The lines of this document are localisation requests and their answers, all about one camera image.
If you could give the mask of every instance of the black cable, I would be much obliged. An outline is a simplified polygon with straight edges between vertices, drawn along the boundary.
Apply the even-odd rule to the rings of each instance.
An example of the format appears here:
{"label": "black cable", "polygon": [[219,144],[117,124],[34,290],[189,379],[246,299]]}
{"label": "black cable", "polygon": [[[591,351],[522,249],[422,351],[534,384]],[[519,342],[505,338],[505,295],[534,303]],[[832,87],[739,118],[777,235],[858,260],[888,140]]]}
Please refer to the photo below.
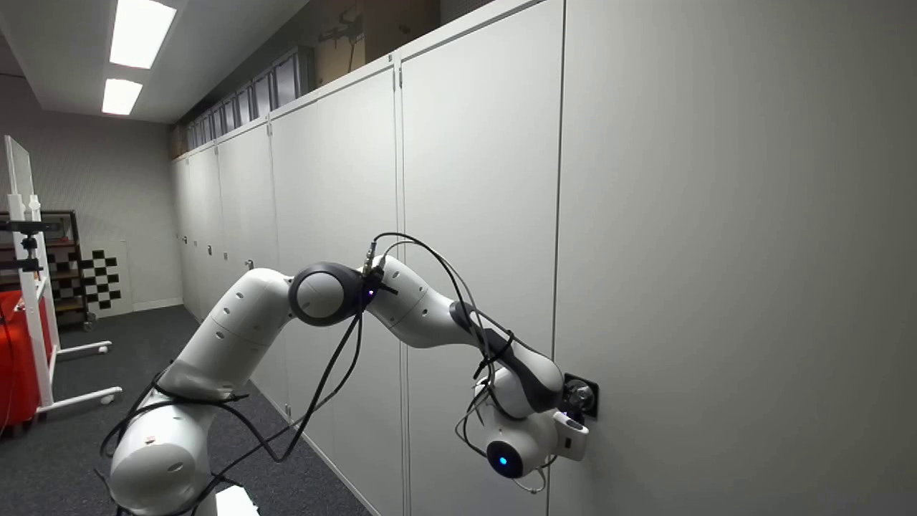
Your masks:
{"label": "black cable", "polygon": [[[446,278],[451,278],[451,285],[454,285],[454,290],[455,290],[459,311],[462,311],[465,321],[469,321],[469,333],[472,333],[472,338],[475,338],[475,345],[478,345],[478,351],[481,351],[481,356],[484,356],[484,359],[481,359],[481,366],[487,366],[487,374],[489,374],[489,376],[481,382],[481,389],[478,389],[478,392],[472,395],[472,402],[468,405],[465,419],[455,424],[455,435],[459,435],[469,451],[475,451],[478,457],[487,457],[484,451],[478,451],[478,448],[468,440],[468,419],[469,419],[472,409],[478,409],[478,402],[481,402],[484,395],[492,398],[492,386],[489,386],[489,382],[492,382],[492,361],[498,361],[501,352],[505,352],[512,342],[519,342],[519,338],[515,338],[507,326],[501,326],[498,321],[492,321],[487,312],[481,312],[481,311],[475,308],[472,290],[468,288],[468,282],[459,276],[459,270],[455,270],[446,259],[441,259],[434,247],[428,247],[423,242],[419,242],[419,237],[413,237],[413,235],[406,235],[406,232],[378,232],[378,235],[369,242],[366,260],[365,260],[365,293],[369,293],[369,276],[373,276],[375,247],[378,247],[382,237],[402,237],[402,242],[396,242],[396,245],[391,245],[391,247],[383,249],[382,260],[383,260],[396,247],[402,247],[402,245],[416,245],[416,247],[428,249],[428,252],[438,260],[438,266],[446,273]],[[134,407],[128,409],[128,417],[125,417],[120,424],[115,424],[115,431],[104,440],[104,448],[113,442],[113,435],[117,435],[117,442],[120,442],[124,434],[125,434],[125,424],[128,424],[134,417],[150,412],[150,409],[157,409],[157,407],[167,407],[167,405],[206,405],[206,407],[220,407],[220,409],[231,412],[239,422],[244,422],[244,428],[256,435],[257,444],[249,448],[246,452],[236,457],[227,467],[220,467],[220,471],[213,477],[213,481],[191,500],[189,508],[197,508],[219,484],[229,481],[227,472],[229,472],[231,467],[239,467],[240,462],[246,462],[249,457],[256,457],[257,451],[264,451],[264,452],[266,452],[269,460],[274,460],[274,462],[286,462],[286,460],[292,457],[292,451],[299,448],[299,442],[302,442],[306,424],[313,422],[313,417],[316,417],[323,405],[330,405],[330,402],[345,389],[345,384],[352,379],[356,364],[358,364],[358,359],[362,359],[365,311],[366,311],[369,300],[373,300],[373,299],[365,299],[365,295],[362,295],[362,308],[358,308],[358,312],[352,315],[352,321],[348,323],[348,329],[345,329],[345,336],[342,336],[332,359],[327,361],[327,366],[323,366],[323,374],[322,374],[322,379],[317,379],[317,386],[316,386],[316,392],[313,392],[313,402],[309,402],[306,412],[303,412],[299,422],[274,431],[272,435],[262,435],[257,428],[256,428],[246,417],[240,417],[236,407],[229,407],[227,402],[184,398],[180,392],[168,392],[168,389],[163,389],[161,384],[153,384],[153,386],[161,389],[163,395],[173,395],[173,402],[157,402],[157,405],[150,405],[150,407],[137,407],[137,405],[147,398],[147,392],[150,392],[150,389],[147,389],[147,392],[134,402]],[[495,329],[501,329],[505,336],[511,336],[511,342],[507,342],[505,351],[498,351],[498,352],[489,352],[489,351],[487,351],[484,336],[481,336],[481,318],[487,318],[487,323],[492,323]],[[338,359],[342,359],[342,352],[345,352],[352,329],[358,329],[358,338],[356,338],[356,351],[352,351],[350,366],[348,366],[348,374],[342,376],[342,382],[323,395],[323,386],[327,386],[327,382],[330,382],[330,374],[336,371],[336,364],[338,364]],[[295,428],[295,435],[289,440],[286,451],[285,451],[285,452],[274,452],[274,451],[272,451],[272,442],[282,440],[282,435],[286,435],[292,428]]]}

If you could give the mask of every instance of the cabinet door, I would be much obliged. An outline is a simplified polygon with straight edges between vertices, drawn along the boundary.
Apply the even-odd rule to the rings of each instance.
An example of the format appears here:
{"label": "cabinet door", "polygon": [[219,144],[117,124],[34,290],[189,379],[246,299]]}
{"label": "cabinet door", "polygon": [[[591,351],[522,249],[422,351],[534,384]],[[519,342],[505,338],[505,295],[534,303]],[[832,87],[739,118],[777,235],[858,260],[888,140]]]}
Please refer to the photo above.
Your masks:
{"label": "cabinet door", "polygon": [[[475,300],[551,352],[560,163],[561,2],[405,60],[405,213],[469,282]],[[445,273],[411,266],[454,295]],[[411,471],[416,516],[545,514],[455,440],[478,352],[411,351]]]}
{"label": "cabinet door", "polygon": [[[393,71],[369,74],[272,124],[285,270],[317,260],[362,266],[369,237],[396,226],[393,127]],[[342,333],[345,326],[292,323],[282,336],[286,402],[295,409],[306,407]],[[405,514],[399,352],[402,345],[366,315],[362,366],[309,431],[378,514]]]}
{"label": "cabinet door", "polygon": [[220,230],[229,260],[246,265],[274,252],[274,179],[269,130],[256,127],[219,147]]}
{"label": "cabinet door", "polygon": [[184,197],[180,197],[180,216],[187,226],[187,300],[194,318],[204,318],[209,308],[216,303],[219,293],[213,290],[216,276],[216,256],[220,249],[220,179],[219,179],[219,161],[216,149],[206,147],[194,156],[189,156],[189,163],[184,170]]}

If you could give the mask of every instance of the red object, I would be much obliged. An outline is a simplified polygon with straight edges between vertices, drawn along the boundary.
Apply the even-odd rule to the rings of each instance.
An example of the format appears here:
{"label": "red object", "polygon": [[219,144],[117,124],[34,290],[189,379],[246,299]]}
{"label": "red object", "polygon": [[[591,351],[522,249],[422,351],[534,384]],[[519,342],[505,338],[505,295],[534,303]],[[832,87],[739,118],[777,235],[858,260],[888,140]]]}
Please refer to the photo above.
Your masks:
{"label": "red object", "polygon": [[0,431],[34,422],[38,379],[21,290],[0,293]]}

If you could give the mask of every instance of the window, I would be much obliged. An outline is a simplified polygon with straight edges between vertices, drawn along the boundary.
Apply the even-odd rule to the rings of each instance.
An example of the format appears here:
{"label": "window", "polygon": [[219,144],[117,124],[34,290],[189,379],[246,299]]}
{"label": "window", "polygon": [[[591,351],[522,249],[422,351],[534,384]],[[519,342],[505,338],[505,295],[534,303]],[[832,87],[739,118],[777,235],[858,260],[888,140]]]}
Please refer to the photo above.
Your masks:
{"label": "window", "polygon": [[191,120],[189,127],[184,127],[184,147],[194,149],[197,147],[197,120]]}
{"label": "window", "polygon": [[279,106],[289,104],[299,98],[299,65],[295,58],[286,58],[274,68],[279,78]]}
{"label": "window", "polygon": [[213,137],[227,136],[223,106],[216,106],[216,110],[213,110],[213,120],[216,120],[216,127],[219,127],[219,133],[216,133]]}
{"label": "window", "polygon": [[239,120],[236,120],[236,98],[229,98],[229,101],[220,106],[220,120],[223,120],[223,136],[239,127]]}
{"label": "window", "polygon": [[209,140],[220,137],[223,133],[220,133],[219,110],[209,110],[206,120],[209,120]]}
{"label": "window", "polygon": [[269,74],[262,74],[256,81],[256,118],[264,118],[272,106],[272,81]]}
{"label": "window", "polygon": [[249,124],[252,120],[252,88],[244,87],[239,94],[236,94],[236,104],[239,104],[239,124]]}
{"label": "window", "polygon": [[194,147],[204,147],[206,144],[206,130],[204,130],[204,120],[197,118],[194,120]]}
{"label": "window", "polygon": [[204,127],[204,144],[213,140],[216,137],[213,113],[204,113],[201,127]]}

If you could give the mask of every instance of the cable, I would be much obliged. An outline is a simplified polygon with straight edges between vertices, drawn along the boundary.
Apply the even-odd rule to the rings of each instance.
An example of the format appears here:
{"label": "cable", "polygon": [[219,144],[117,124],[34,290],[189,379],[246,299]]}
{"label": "cable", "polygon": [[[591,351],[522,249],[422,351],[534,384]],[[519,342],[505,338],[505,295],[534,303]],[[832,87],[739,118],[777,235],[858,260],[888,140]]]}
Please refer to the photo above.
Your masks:
{"label": "cable", "polygon": [[[383,256],[375,256],[375,247],[378,247],[383,237],[399,237],[399,242],[391,245],[391,247],[383,249]],[[462,311],[465,321],[469,321],[469,323],[468,323],[468,333],[475,338],[475,345],[478,345],[478,351],[481,351],[481,366],[478,366],[478,374],[487,366],[487,379],[478,379],[481,386],[478,386],[478,392],[469,398],[469,405],[468,405],[468,409],[465,409],[465,419],[459,419],[455,435],[459,435],[469,451],[475,451],[478,457],[487,457],[481,448],[475,448],[475,444],[469,442],[469,435],[468,435],[468,419],[469,419],[469,412],[478,412],[484,395],[489,395],[492,407],[495,407],[498,412],[505,412],[505,409],[498,407],[498,398],[492,395],[492,386],[489,386],[492,379],[495,379],[495,366],[492,366],[492,364],[495,364],[519,338],[512,336],[512,329],[501,326],[498,321],[492,321],[487,312],[481,312],[481,311],[475,308],[472,290],[468,288],[468,282],[462,278],[462,273],[459,273],[446,259],[441,259],[434,247],[428,247],[423,242],[419,242],[419,237],[413,237],[413,235],[406,235],[406,232],[378,232],[378,235],[369,242],[369,247],[366,247],[366,260],[365,260],[365,270],[362,270],[362,276],[365,276],[365,295],[358,299],[358,311],[356,311],[356,315],[350,318],[350,323],[348,323],[348,329],[345,329],[345,336],[342,336],[332,359],[323,364],[323,374],[322,374],[322,379],[317,379],[317,386],[316,386],[316,392],[313,392],[313,402],[309,402],[309,407],[306,407],[306,412],[303,412],[302,419],[295,419],[292,424],[285,424],[282,431],[274,431],[274,434],[269,434],[269,435],[262,435],[257,428],[256,428],[244,412],[239,412],[236,407],[229,407],[229,402],[236,402],[236,398],[227,398],[227,402],[187,398],[187,395],[168,392],[168,389],[163,389],[161,384],[153,382],[150,389],[161,389],[163,395],[168,395],[168,402],[156,402],[156,405],[140,407],[140,402],[143,402],[147,392],[150,392],[150,389],[143,389],[143,395],[131,405],[128,417],[125,417],[124,422],[117,422],[117,424],[113,428],[113,434],[104,440],[104,451],[108,448],[108,442],[113,442],[115,435],[117,435],[117,442],[124,440],[124,434],[125,434],[125,428],[128,428],[131,419],[137,419],[140,412],[167,407],[167,405],[206,405],[206,407],[220,407],[220,409],[231,412],[231,417],[256,435],[257,444],[249,448],[246,452],[236,457],[231,462],[227,462],[219,472],[213,472],[213,480],[206,481],[206,488],[204,488],[184,511],[197,508],[219,484],[229,481],[229,480],[227,480],[229,471],[236,471],[239,465],[244,465],[244,462],[246,462],[249,457],[256,457],[257,451],[264,451],[264,452],[266,452],[269,460],[274,460],[274,462],[286,462],[286,460],[292,457],[292,451],[299,448],[299,442],[302,442],[306,424],[313,422],[313,417],[316,417],[323,405],[330,405],[330,402],[345,389],[345,384],[352,379],[352,374],[356,374],[356,366],[358,366],[362,345],[365,345],[365,312],[366,312],[366,308],[373,303],[373,299],[366,299],[366,293],[373,293],[373,290],[369,290],[369,282],[373,282],[373,273],[375,273],[375,270],[373,270],[373,260],[378,259],[378,265],[383,265],[383,259],[388,259],[396,247],[405,247],[405,245],[422,247],[422,249],[429,252],[429,256],[438,260],[438,266],[446,273],[446,278],[451,278],[451,285],[454,285],[454,290],[455,290],[455,299],[459,299],[459,311]],[[507,336],[507,345],[505,345],[498,352],[487,351],[487,342],[484,342],[484,336],[481,336],[484,321]],[[342,376],[342,382],[323,395],[327,382],[330,382],[330,374],[336,371],[345,346],[350,345],[352,329],[356,329],[356,351],[352,351],[350,366],[348,366],[348,374]],[[279,452],[279,451],[272,448],[272,442],[282,440],[282,435],[286,435],[286,434],[292,434],[292,431],[295,431],[295,435],[286,442],[285,452]]]}

